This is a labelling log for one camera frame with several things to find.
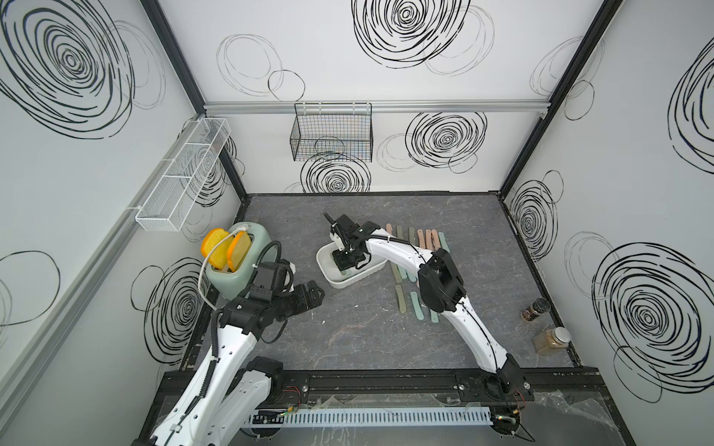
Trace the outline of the long teal knife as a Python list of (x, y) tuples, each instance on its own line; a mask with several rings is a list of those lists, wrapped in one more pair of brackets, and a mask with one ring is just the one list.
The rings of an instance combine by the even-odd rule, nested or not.
[(415, 291), (410, 292), (410, 293), (409, 293), (409, 297), (410, 297), (410, 300), (411, 300), (411, 303), (412, 303), (412, 306), (413, 306), (413, 309), (414, 309), (416, 318), (417, 318), (419, 321), (424, 321), (424, 320), (425, 320), (425, 315), (424, 315), (424, 312), (423, 312), (423, 310), (422, 310), (422, 306), (421, 306), (421, 303), (420, 303), (420, 298), (419, 298), (418, 292), (415, 292)]

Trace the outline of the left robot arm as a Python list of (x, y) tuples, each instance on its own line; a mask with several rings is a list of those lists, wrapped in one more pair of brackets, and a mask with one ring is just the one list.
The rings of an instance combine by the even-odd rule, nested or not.
[(283, 366), (248, 358), (267, 327), (322, 305), (316, 282), (294, 283), (289, 262), (256, 265), (247, 286), (211, 317), (211, 347), (164, 421), (137, 445), (225, 445), (264, 401), (282, 395)]

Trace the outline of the pink folding fruit knife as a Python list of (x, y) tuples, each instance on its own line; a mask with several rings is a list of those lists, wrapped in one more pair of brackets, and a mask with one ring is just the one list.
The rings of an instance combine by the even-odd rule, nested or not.
[(423, 230), (417, 230), (416, 235), (418, 236), (418, 245), (420, 248), (426, 248), (425, 234)]

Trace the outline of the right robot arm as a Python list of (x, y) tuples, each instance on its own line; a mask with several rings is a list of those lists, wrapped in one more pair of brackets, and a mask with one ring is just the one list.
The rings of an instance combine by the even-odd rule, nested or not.
[(455, 327), (485, 379), (495, 385), (496, 395), (525, 396), (530, 391), (517, 360), (496, 341), (474, 310), (448, 251), (420, 248), (390, 235), (371, 221), (360, 225), (346, 215), (336, 219), (328, 214), (324, 217), (330, 225), (330, 239), (337, 247), (332, 258), (338, 269), (359, 269), (378, 256), (416, 275), (422, 301)]

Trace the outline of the teal folding fruit knife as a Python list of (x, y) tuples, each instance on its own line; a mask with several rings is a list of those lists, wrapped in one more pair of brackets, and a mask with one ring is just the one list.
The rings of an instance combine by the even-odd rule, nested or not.
[(438, 237), (440, 241), (440, 245), (442, 249), (446, 250), (446, 252), (451, 252), (451, 249), (448, 245), (448, 242), (446, 240), (446, 235), (443, 232), (438, 232)]

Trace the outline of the white plastic storage box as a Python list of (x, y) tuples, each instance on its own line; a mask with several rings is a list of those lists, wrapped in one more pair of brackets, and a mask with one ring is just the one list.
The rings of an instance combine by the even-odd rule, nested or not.
[(335, 243), (322, 246), (316, 253), (317, 265), (328, 284), (335, 289), (344, 289), (381, 271), (387, 265), (386, 258), (374, 256), (369, 262), (359, 263), (360, 269), (350, 267), (340, 269), (332, 254), (337, 250)]

